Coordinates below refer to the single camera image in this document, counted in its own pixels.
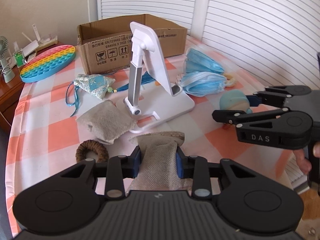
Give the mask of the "person's right hand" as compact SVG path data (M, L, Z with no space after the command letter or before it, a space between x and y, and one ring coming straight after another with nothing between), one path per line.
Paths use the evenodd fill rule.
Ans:
M305 174L308 175L309 172L311 171L311 163L308 159L306 159L305 157L305 153L303 149L299 149L299 150L293 150L293 153L296 157L296 163L299 167L299 169ZM313 155L317 158L320 157L320 143L317 142L315 143L314 147L313 147Z

